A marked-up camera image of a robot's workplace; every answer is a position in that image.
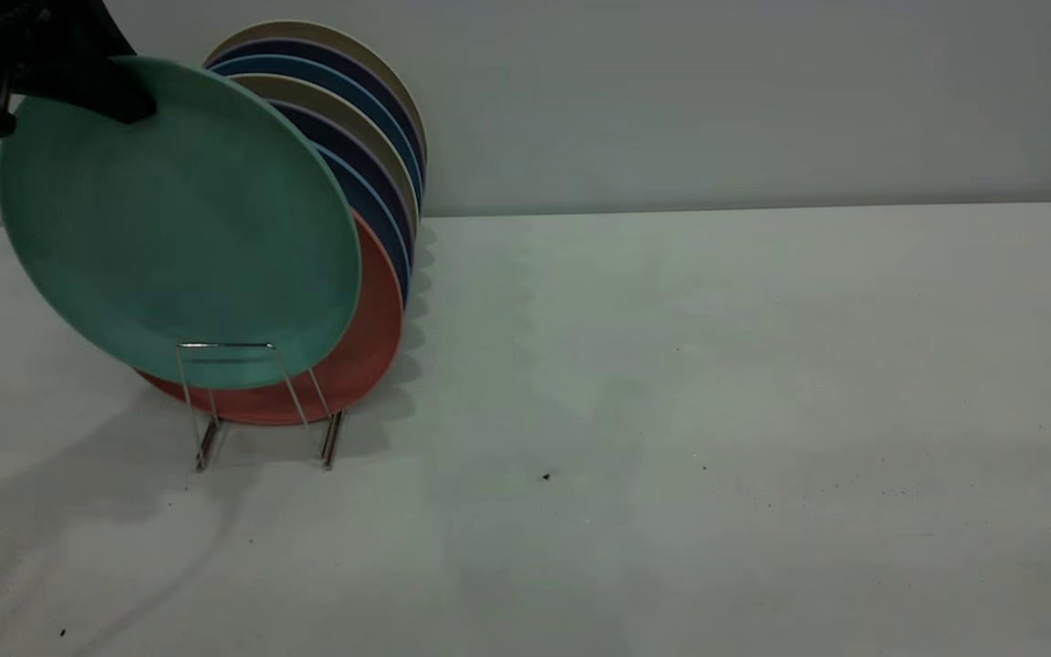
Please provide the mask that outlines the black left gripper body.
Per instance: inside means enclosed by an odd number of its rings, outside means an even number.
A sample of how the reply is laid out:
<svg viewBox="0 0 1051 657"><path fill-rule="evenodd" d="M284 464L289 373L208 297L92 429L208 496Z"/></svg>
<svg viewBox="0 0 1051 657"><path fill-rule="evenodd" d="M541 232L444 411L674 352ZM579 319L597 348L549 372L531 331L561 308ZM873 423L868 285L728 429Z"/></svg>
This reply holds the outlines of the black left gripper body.
<svg viewBox="0 0 1051 657"><path fill-rule="evenodd" d="M66 56L108 56L133 48L103 1L0 1L0 96L13 91L25 63Z"/></svg>

